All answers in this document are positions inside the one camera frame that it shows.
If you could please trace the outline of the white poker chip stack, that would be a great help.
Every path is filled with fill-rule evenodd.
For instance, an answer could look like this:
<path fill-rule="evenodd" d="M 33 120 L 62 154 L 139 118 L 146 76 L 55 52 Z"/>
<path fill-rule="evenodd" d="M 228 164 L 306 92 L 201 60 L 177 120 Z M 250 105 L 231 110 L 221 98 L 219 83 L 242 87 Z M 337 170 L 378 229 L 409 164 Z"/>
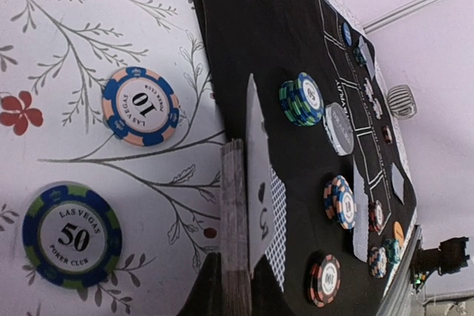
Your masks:
<path fill-rule="evenodd" d="M 114 73 L 101 100 L 108 127 L 123 141 L 151 147 L 169 139 L 178 126 L 180 104 L 170 84 L 143 67 Z"/>

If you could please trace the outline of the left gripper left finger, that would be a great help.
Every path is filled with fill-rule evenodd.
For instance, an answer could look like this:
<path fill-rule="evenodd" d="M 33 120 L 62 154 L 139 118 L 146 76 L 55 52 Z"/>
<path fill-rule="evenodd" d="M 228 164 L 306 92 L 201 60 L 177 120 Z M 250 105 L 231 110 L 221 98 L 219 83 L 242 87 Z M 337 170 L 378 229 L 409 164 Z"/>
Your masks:
<path fill-rule="evenodd" d="M 207 254 L 178 316 L 221 316 L 221 254 Z"/>

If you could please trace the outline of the red chip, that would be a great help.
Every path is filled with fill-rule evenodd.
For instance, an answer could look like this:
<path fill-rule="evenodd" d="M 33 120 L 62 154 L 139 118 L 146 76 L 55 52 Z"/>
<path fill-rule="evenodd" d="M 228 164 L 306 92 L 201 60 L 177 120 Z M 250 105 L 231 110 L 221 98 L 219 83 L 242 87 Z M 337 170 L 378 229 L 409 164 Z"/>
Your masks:
<path fill-rule="evenodd" d="M 380 232 L 384 223 L 384 212 L 379 200 L 369 205 L 369 229 L 371 232 Z"/>
<path fill-rule="evenodd" d="M 393 135 L 388 125 L 382 127 L 382 135 L 386 144 L 393 143 Z"/>
<path fill-rule="evenodd" d="M 315 262 L 309 270 L 307 294 L 309 300 L 322 308 L 332 303 L 341 284 L 341 266 L 332 254 L 326 254 Z"/>

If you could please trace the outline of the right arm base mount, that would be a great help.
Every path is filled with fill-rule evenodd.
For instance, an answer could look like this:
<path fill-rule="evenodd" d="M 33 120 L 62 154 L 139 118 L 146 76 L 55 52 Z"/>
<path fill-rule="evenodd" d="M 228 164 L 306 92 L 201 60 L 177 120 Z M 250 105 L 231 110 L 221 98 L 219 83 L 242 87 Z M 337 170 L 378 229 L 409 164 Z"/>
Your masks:
<path fill-rule="evenodd" d="M 418 246 L 410 263 L 412 284 L 418 289 L 433 273 L 439 276 L 458 273 L 473 263 L 472 256 L 473 245 L 468 237 L 451 238 L 432 249 Z"/>

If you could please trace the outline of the blue card deck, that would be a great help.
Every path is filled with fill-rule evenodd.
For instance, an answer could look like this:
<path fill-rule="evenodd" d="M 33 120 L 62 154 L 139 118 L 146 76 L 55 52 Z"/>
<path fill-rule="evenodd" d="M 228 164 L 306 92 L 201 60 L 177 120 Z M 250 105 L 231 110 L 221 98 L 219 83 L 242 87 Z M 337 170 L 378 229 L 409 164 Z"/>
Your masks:
<path fill-rule="evenodd" d="M 221 148 L 223 315 L 251 315 L 254 269 L 275 235 L 268 136 L 254 77 L 247 83 L 243 139 Z"/>

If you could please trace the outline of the blue small blind button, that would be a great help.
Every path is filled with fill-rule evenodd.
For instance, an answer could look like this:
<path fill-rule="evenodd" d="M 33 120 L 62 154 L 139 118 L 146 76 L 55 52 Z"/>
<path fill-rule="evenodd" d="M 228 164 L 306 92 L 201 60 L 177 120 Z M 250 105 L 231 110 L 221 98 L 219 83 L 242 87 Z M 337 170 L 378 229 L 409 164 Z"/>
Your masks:
<path fill-rule="evenodd" d="M 341 25 L 341 32 L 343 35 L 343 39 L 345 44 L 348 47 L 352 47 L 353 45 L 353 40 L 352 40 L 352 33 L 351 33 L 351 27 L 347 22 L 343 22 Z"/>

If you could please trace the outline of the clear dealer button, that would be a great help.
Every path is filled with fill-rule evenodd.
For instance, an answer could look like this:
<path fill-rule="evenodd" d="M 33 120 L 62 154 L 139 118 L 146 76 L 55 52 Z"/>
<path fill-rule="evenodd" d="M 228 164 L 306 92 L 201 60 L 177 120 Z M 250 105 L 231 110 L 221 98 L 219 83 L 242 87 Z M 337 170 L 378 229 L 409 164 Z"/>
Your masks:
<path fill-rule="evenodd" d="M 354 149 L 353 128 L 340 104 L 331 103 L 325 107 L 323 124 L 336 153 L 339 156 L 351 155 Z"/>

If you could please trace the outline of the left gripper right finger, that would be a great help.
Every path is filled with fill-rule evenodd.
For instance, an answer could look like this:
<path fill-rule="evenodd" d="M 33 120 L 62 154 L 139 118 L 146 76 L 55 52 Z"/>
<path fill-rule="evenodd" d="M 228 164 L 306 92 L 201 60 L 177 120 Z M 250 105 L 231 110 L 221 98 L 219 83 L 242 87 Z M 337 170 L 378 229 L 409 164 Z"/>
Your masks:
<path fill-rule="evenodd" d="M 264 255 L 254 269 L 251 280 L 253 316 L 291 316 L 293 312 L 283 298 L 270 262 Z"/>

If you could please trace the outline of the orange big blind button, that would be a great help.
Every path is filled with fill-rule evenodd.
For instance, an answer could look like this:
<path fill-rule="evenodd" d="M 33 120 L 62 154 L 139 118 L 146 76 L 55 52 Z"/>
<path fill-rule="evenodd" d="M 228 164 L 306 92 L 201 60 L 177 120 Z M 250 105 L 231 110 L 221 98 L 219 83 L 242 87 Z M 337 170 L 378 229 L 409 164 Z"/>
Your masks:
<path fill-rule="evenodd" d="M 398 221 L 393 224 L 393 237 L 398 241 L 400 247 L 404 245 L 404 230 Z"/>

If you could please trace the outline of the green poker chip stack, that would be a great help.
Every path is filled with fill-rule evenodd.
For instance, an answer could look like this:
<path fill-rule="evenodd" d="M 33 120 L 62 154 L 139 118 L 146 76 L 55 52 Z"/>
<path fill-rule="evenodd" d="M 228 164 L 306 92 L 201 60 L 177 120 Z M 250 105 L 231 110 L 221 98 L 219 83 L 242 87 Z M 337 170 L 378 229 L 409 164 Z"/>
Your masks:
<path fill-rule="evenodd" d="M 91 188 L 55 185 L 30 204 L 22 243 L 29 262 L 47 281 L 86 289 L 103 282 L 117 266 L 121 225 L 108 202 Z"/>

